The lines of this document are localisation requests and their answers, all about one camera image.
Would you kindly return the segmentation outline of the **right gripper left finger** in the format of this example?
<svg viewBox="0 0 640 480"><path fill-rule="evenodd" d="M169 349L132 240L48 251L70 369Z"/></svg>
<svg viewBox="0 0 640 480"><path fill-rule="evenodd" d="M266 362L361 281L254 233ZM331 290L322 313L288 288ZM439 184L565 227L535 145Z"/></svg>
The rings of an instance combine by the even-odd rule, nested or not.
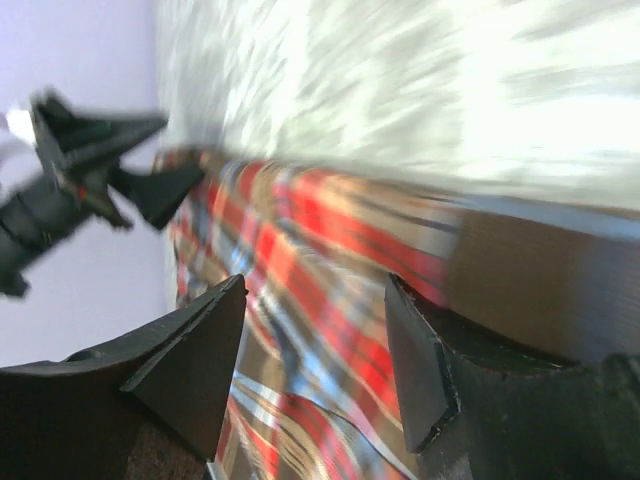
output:
<svg viewBox="0 0 640 480"><path fill-rule="evenodd" d="M1 371L5 479L200 479L218 445L246 308L234 275L60 362Z"/></svg>

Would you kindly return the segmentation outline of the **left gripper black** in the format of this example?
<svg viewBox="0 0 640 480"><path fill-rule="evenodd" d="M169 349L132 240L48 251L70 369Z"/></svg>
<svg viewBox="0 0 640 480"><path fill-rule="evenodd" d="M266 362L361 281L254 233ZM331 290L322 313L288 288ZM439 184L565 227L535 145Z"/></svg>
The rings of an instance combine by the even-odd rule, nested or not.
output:
<svg viewBox="0 0 640 480"><path fill-rule="evenodd" d="M74 114L55 92L34 98L29 111L42 173L1 205L1 293L5 296L23 297L29 283L22 271L90 217L100 217L116 229L132 228L132 221L109 195L111 173L112 187L156 230L168 225L189 192L204 179L196 163L149 174L118 168L123 154L165 128L167 119L160 114Z"/></svg>

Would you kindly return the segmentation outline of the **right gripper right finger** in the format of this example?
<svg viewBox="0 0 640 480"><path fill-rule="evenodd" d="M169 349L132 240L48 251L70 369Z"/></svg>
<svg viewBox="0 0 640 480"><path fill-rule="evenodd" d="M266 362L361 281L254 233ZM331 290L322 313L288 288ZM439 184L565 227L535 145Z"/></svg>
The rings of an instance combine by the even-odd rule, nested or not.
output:
<svg viewBox="0 0 640 480"><path fill-rule="evenodd" d="M541 355L385 282L407 450L423 479L635 479L639 359Z"/></svg>

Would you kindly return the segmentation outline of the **plaid long sleeve shirt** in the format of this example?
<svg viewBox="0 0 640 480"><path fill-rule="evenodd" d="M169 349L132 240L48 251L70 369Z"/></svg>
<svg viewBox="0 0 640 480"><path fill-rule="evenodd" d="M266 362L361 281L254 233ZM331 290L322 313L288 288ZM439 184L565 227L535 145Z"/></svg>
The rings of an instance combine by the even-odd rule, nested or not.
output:
<svg viewBox="0 0 640 480"><path fill-rule="evenodd" d="M464 196L214 148L158 154L204 181L169 232L186 302L242 275L245 328L218 479L423 479L405 445L389 275L571 364L639 359L639 216Z"/></svg>

